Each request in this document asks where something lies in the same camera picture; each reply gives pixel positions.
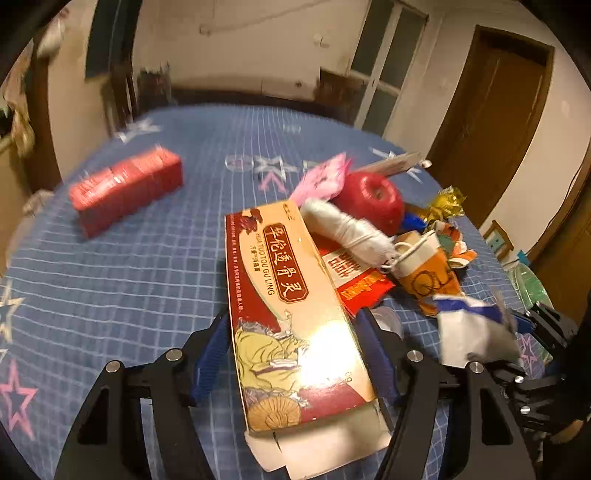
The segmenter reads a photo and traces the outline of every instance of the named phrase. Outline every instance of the star pattern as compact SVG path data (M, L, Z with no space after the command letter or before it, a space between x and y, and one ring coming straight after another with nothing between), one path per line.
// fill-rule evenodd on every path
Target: star pattern
M7 282L0 300L0 335L3 335L8 343L12 343L12 314L24 299L11 298L12 283Z
M259 185L259 190L263 190L266 192L269 189L269 183L272 181L275 183L275 186L277 187L277 190L279 192L287 193L287 190L285 189L285 185L283 185L283 182L272 171L270 171L267 174L267 176L263 179L263 181Z
M390 150L390 153L386 153L386 152L382 152L381 150L378 150L377 148L369 148L371 150L371 153L378 155L382 158L394 158L396 157L396 153L394 153L392 150Z
M531 335L524 335L522 338L523 346L521 348L521 359L524 362L524 366L527 368L529 367L530 370L535 362L537 362L538 357L534 354L531 346Z
M301 172L305 174L308 170L312 170L312 168L317 167L318 165L320 165L319 162L303 160L301 163Z
M258 155L255 157L255 160L258 163L258 165L255 167L255 173L273 172L283 181L287 180L286 172L297 171L297 167L283 162L281 155L275 158L265 158Z
M31 439L35 440L33 428L27 415L27 407L37 393L36 388L22 387L18 378L17 361L13 358L10 362L10 372L8 383L0 384L0 394L8 408L8 431L11 432L16 425L20 425L22 431ZM25 397L20 401L20 405L15 405L17 397Z
M412 178L414 178L417 182L419 183L423 183L423 181L418 178L418 174L421 173L421 171L418 168L415 167L410 167L407 170L407 174L410 175Z
M139 122L129 124L127 132L117 132L115 135L117 135L123 143L128 143L130 140L139 135L161 131L162 127L159 127L158 125L152 125L152 120L147 118L145 120L140 120Z

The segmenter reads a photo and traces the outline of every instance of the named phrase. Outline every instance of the red snack packet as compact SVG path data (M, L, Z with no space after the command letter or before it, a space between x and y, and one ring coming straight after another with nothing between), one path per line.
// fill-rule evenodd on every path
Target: red snack packet
M316 233L311 235L336 291L351 315L356 315L362 307L373 307L394 288L394 283L386 275L360 264L334 240Z
M70 200L84 233L91 238L182 184L180 157L155 147L73 185Z

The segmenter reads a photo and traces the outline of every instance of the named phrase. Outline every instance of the black bracket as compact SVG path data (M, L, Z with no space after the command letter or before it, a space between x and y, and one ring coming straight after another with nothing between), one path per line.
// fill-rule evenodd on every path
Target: black bracket
M381 330L368 309L360 315L406 391L376 480L422 478L442 398L451 399L452 409L441 479L535 478L521 431L498 385L511 382L512 367L491 364L497 382L478 362L465 369L445 367L421 349L407 348L395 333ZM151 364L126 368L117 360L107 363L72 425L55 479L150 480L139 401L151 398L167 477L215 480L189 407L196 405L196 365L219 329L229 332L227 312L208 330L194 332L182 349L170 349ZM375 374L370 369L370 376Z
M70 429L55 480L75 478L150 480L141 423L140 399L151 398L164 470L178 480L215 480L189 407L198 395L197 365L213 335L229 329L227 310L210 328L191 334L151 364L105 365ZM227 352L229 340L218 354Z
M540 302L525 312L534 324L532 335L554 357L563 361L569 342L577 334L577 324L566 315Z
M374 348L373 336L385 356L397 366L396 375L409 375L403 412L380 466L376 480L420 480L427 462L439 399L452 401L440 479L534 480L533 465L515 421L501 395L499 383L514 382L523 370L507 362L491 364L493 378L484 365L466 368L441 365L421 349L409 349L393 332L382 330L369 309L356 323L362 353ZM369 325L372 334L361 332ZM380 372L368 369L372 380Z

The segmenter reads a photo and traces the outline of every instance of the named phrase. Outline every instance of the gold foil wrapper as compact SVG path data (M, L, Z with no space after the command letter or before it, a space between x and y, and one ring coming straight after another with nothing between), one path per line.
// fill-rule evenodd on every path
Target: gold foil wrapper
M449 217L464 215L462 203L466 197L456 187L448 187L441 190L428 208L423 209L418 215L422 217L427 225L435 220L445 220Z

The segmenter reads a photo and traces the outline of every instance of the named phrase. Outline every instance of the door frame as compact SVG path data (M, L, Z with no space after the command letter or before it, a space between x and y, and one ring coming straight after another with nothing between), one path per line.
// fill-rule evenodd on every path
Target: door frame
M585 189L591 188L591 139L587 146L587 151L581 162L579 170L573 178L573 187L569 190L558 212L549 221L544 233L527 252L527 258L531 261L532 270L536 268L537 261L541 259L545 249L550 242L561 230L561 227L566 224L570 215L578 205L578 201Z
M425 14L424 12L421 12L420 10L417 10L416 8L414 8L410 5L407 5L404 2L401 2L400 0L392 0L392 3L393 3L392 12L390 13L390 18L388 20L386 30L384 31L384 36L382 37L382 43L381 43L380 48L378 50L378 54L376 55L376 58L375 58L374 68L372 69L371 74L368 76L363 73L357 72L356 70L352 70L351 66L353 64L353 59L355 58L355 54L357 53L357 48L359 47L359 42L361 40L361 35L363 34L363 28L365 27L365 22L367 21L367 16L369 14L369 9L371 8L372 1L374 1L374 0L370 0L368 2L368 7L365 12L365 18L363 19L363 24L361 25L361 30L359 32L359 38L357 39L357 43L355 44L355 50L353 51L353 55L351 56L351 59L349 60L349 65L347 66L346 75L350 76L352 78L361 80L364 83L368 82L365 92L363 94L363 99L361 101L361 105L359 106L359 110L357 112L357 116L355 117L355 121L353 124L353 126L359 130L362 129L363 124L365 123L365 119L367 118L367 114L369 112L371 102L374 99L375 91L378 89L378 87L380 90L396 97L394 107L392 108L392 112L390 112L390 118L384 128L384 134L385 134L388 131L388 125L392 121L394 111L396 110L398 98L401 96L402 92L404 91L404 86L406 84L406 79L408 77L408 74L411 71L411 69L413 68L414 60L417 56L417 51L421 45L421 39L423 38L425 28L426 28L427 23L429 21L429 15ZM421 29L421 33L418 36L417 44L415 45L415 48L413 51L413 57L412 57L410 63L408 64L408 69L407 69L406 75L404 76L404 81L402 82L402 85L400 86L400 88L398 88L393 85L389 85L385 82L382 82L379 78L382 74L382 70L384 69L384 65L385 65L386 59L388 57L388 52L390 50L390 47L392 46L392 40L394 39L394 34L396 33L396 29L398 27L398 21L400 20L400 15L402 14L403 9L410 10L413 13L423 17L425 19L425 23L423 25L423 28Z
M466 59L466 63L464 64L460 80L457 83L456 91L453 94L452 101L447 109L443 122L441 123L441 127L439 128L435 140L433 141L431 148L429 149L429 153L427 154L427 158L429 159L437 156L437 151L441 150L443 144L445 143L447 131L453 125L455 116L459 115L463 110L461 107L462 99L470 86L470 77L472 76L472 70L477 61L476 52L480 43L483 42L487 37L495 38L496 40L505 43L507 46L513 46L522 51L523 49L529 50L536 55L540 55L540 58L542 55L545 56L544 73L540 83L540 89L535 101L534 109L531 113L531 120L525 129L525 135L521 144L519 145L519 148L517 149L517 153L515 154L516 157L520 159L519 164L521 164L523 161L523 158L530 147L535 131L537 130L538 124L540 123L540 118L542 116L542 112L544 111L546 98L548 96L548 90L550 89L550 80L552 78L552 70L554 67L554 47L532 38L524 37L523 35L519 35L517 33L476 25L474 29L474 35L472 37L472 43L470 44L470 50L468 51L468 57ZM491 211L494 210L495 206L496 204L491 207Z

